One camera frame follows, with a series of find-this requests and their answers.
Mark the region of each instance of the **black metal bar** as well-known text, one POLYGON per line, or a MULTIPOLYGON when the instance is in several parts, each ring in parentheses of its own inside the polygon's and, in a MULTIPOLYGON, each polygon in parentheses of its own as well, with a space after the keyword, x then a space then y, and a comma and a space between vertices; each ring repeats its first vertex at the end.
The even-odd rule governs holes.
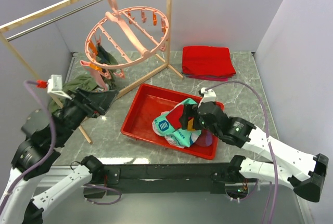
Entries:
MULTIPOLYGON (((229 177, 230 163, 105 165, 108 187, 122 193, 211 192, 225 193, 225 184, 243 182, 229 177)), ((103 184, 99 178, 95 184, 103 184)))
POLYGON ((54 23, 54 22, 56 22, 56 21, 58 21, 58 20, 61 20, 61 19, 65 18, 65 17, 67 17, 67 16, 70 16, 70 15, 76 13, 76 12, 79 12, 79 11, 81 11, 81 10, 83 10, 83 9, 86 9, 86 8, 88 8, 88 7, 90 7, 90 6, 93 6, 93 5, 95 5, 95 4, 97 4, 97 3, 101 2, 101 1, 104 1, 104 0, 95 0, 95 1, 93 1, 93 2, 90 2, 90 3, 88 3, 88 4, 86 4, 86 5, 82 6, 82 7, 79 7, 79 8, 77 8, 77 9, 74 9, 74 10, 72 10, 72 11, 69 11, 69 12, 67 12, 67 13, 65 13, 65 14, 63 14, 63 15, 57 16, 57 17, 55 17, 55 18, 53 18, 53 19, 50 19, 50 20, 47 20, 47 21, 45 21, 45 22, 43 22, 43 23, 41 23, 41 24, 38 24, 38 25, 36 25, 36 26, 34 26, 34 27, 32 27, 32 28, 29 28, 29 29, 26 29, 26 30, 24 30, 24 31, 22 31, 22 32, 20 32, 20 33, 17 33, 17 34, 15 34, 15 35, 13 35, 13 36, 7 38, 7 40, 8 40, 9 42, 10 42, 10 41, 13 41, 13 40, 15 40, 15 39, 17 39, 17 38, 19 38, 19 37, 22 37, 22 36, 28 34, 28 33, 31 33, 31 32, 33 32, 33 31, 36 31, 36 30, 38 30, 38 29, 40 29, 40 28, 42 28, 42 27, 45 27, 45 26, 47 26, 47 25, 50 25, 50 24, 52 24, 52 23, 54 23))

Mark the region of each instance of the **cable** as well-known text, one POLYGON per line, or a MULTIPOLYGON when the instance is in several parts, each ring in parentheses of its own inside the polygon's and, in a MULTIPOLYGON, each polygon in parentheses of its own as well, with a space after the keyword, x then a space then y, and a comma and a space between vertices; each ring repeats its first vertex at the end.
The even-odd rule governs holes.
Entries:
POLYGON ((268 193, 268 198, 267 198, 267 201, 266 201, 265 210, 264 210, 264 213, 263 213, 262 218, 261 218, 261 224, 264 224, 264 221, 265 221, 266 212, 267 212, 267 209, 268 209, 268 204, 270 203, 270 199, 271 199, 271 193, 272 193, 272 182, 270 181, 270 191, 268 193))
POLYGON ((6 195, 4 196, 3 201, 1 202, 0 205, 0 215, 2 214, 7 201, 10 197, 10 195, 12 194, 13 189, 15 188, 15 186, 19 183, 20 180, 22 180, 28 173, 30 173, 31 171, 33 171, 35 168, 37 168, 38 166, 42 165, 53 153, 53 149, 56 145, 56 126, 55 123, 52 119, 52 115, 51 113, 48 111, 47 107, 42 103, 42 101, 40 100, 40 98, 37 96, 37 94, 32 90, 32 88, 29 85, 38 85, 38 82, 36 81, 30 81, 30 80, 26 80, 23 82, 25 88, 28 90, 28 92, 32 95, 32 97, 37 101, 37 103, 41 106, 42 110, 44 111, 44 113, 47 115, 49 121, 50 121, 50 131, 51 131, 51 144, 50 147, 46 153, 46 155, 40 159, 37 163, 35 163, 34 165, 32 165, 30 168, 28 168, 26 171, 24 171, 21 175, 19 175, 13 182, 12 184, 9 186, 6 195))
POLYGON ((73 163, 78 163, 78 164, 81 164, 80 162, 78 162, 78 161, 73 161, 69 166, 71 167, 71 170, 74 170, 73 169, 73 167, 72 167, 72 165, 73 165, 73 163))
POLYGON ((92 203, 92 204, 96 204, 96 205, 103 205, 103 206, 106 206, 106 205, 112 205, 114 203, 117 203, 118 201, 120 201, 120 198, 121 198, 121 192, 118 191, 117 189, 112 189, 112 188, 107 188, 107 187, 103 187, 103 186, 98 186, 98 185, 93 185, 93 184, 85 184, 85 186, 89 187, 89 188, 95 188, 95 189, 103 189, 103 190, 108 190, 108 191, 112 191, 112 192, 115 192, 119 197, 114 200, 113 202, 107 202, 107 203, 102 203, 102 202, 94 202, 90 199, 85 199, 86 201, 92 203))
MULTIPOLYGON (((254 88, 252 88, 251 86, 249 86, 248 84, 246 84, 246 83, 244 83, 242 81, 226 81, 226 82, 221 82, 221 83, 219 83, 217 85, 208 87, 208 88, 206 88, 206 90, 215 88, 215 87, 223 85, 223 84, 230 84, 230 83, 236 83, 236 84, 244 85, 244 86, 248 87, 256 95, 256 97, 258 98, 259 103, 261 105, 261 108, 262 108, 262 110, 264 112, 265 132, 266 132, 266 138, 268 139, 269 136, 270 136, 270 130, 268 128, 268 114, 267 114, 266 106, 265 106, 263 100, 261 99, 261 97, 259 96, 259 94, 254 90, 254 88)), ((274 209, 275 209, 275 204, 276 204, 276 197, 277 197, 278 173, 277 173, 277 164, 276 164, 276 160, 275 160, 275 155, 274 155, 274 152, 273 152, 273 148, 272 148, 271 142, 268 142, 268 147, 270 149, 270 153, 271 153, 272 161, 273 161, 273 166, 274 166, 274 194, 273 194, 273 202, 272 202, 271 212, 270 212, 270 216, 268 218, 268 223, 271 223, 272 219, 273 219, 273 214, 274 214, 274 209)), ((248 197, 250 197, 252 195, 252 193, 254 192, 255 188, 257 187, 257 185, 258 185, 258 180, 256 181, 253 190, 248 194, 248 196, 245 197, 245 198, 243 198, 243 199, 241 199, 241 200, 245 200, 248 197)), ((267 199, 268 202, 270 200, 270 195, 271 195, 271 191, 269 192, 269 197, 267 199)), ((268 208, 268 204, 266 204, 266 208, 264 210, 264 213, 266 213, 267 208, 268 208)))

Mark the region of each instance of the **red cap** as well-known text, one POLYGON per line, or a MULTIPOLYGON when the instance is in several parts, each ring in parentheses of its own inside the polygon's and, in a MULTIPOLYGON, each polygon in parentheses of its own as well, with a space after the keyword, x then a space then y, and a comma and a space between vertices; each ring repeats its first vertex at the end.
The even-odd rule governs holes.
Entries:
POLYGON ((47 81, 43 80, 37 80, 38 85, 36 85, 38 88, 46 88, 47 87, 47 81))

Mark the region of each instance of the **green cloth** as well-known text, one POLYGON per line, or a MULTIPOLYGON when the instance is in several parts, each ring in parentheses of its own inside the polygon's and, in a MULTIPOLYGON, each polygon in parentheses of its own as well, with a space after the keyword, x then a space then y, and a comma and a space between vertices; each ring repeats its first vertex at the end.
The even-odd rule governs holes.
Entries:
MULTIPOLYGON (((114 56, 107 52, 102 45, 96 45, 96 50, 97 50, 97 62, 101 63, 101 64, 108 64, 108 65, 117 65, 118 62, 117 60, 114 58, 114 56)), ((114 82, 114 78, 115 75, 113 74, 114 72, 116 72, 116 70, 109 70, 110 74, 111 74, 111 81, 114 82)))
MULTIPOLYGON (((67 93, 70 90, 75 90, 77 88, 86 90, 86 91, 92 91, 97 87, 97 84, 95 82, 95 79, 91 77, 89 74, 82 74, 77 76, 75 79, 65 83, 62 87, 62 91, 67 93)), ((65 99, 60 98, 60 101, 64 103, 65 99)), ((60 109, 60 107, 55 103, 54 100, 51 100, 51 102, 48 104, 48 110, 53 113, 60 109)))

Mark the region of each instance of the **metal rod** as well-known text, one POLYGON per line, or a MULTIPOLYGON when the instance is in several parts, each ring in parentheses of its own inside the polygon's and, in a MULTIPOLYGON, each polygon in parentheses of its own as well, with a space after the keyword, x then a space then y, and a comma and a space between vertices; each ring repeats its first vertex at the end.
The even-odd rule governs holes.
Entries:
POLYGON ((22 32, 20 32, 20 33, 17 33, 17 34, 15 34, 15 35, 13 35, 13 36, 7 38, 7 40, 8 40, 9 42, 10 42, 10 41, 13 41, 13 40, 15 40, 15 39, 17 39, 17 38, 19 38, 19 37, 22 37, 22 36, 28 34, 28 33, 31 33, 31 32, 33 32, 33 31, 36 31, 36 30, 39 29, 39 28, 45 27, 46 25, 50 25, 50 24, 52 24, 52 23, 54 23, 54 22, 56 22, 56 21, 58 21, 58 20, 61 20, 61 19, 65 18, 65 17, 67 17, 67 16, 70 16, 70 15, 76 13, 76 12, 80 12, 81 10, 86 9, 87 7, 93 6, 93 5, 95 5, 95 4, 97 4, 97 3, 101 2, 101 1, 104 1, 104 0, 95 0, 95 1, 93 1, 93 2, 90 2, 90 3, 88 3, 88 4, 86 4, 86 5, 82 6, 82 7, 79 7, 79 8, 77 8, 77 9, 74 9, 74 10, 72 10, 72 11, 69 11, 69 12, 67 12, 67 13, 65 13, 65 14, 63 14, 63 15, 57 16, 57 17, 55 17, 55 18, 53 18, 53 19, 50 19, 50 20, 47 20, 47 21, 45 21, 45 22, 43 22, 43 23, 41 23, 41 24, 38 24, 38 25, 36 25, 36 26, 34 26, 34 27, 32 27, 32 28, 29 28, 29 29, 26 29, 26 30, 24 30, 24 31, 22 31, 22 32))

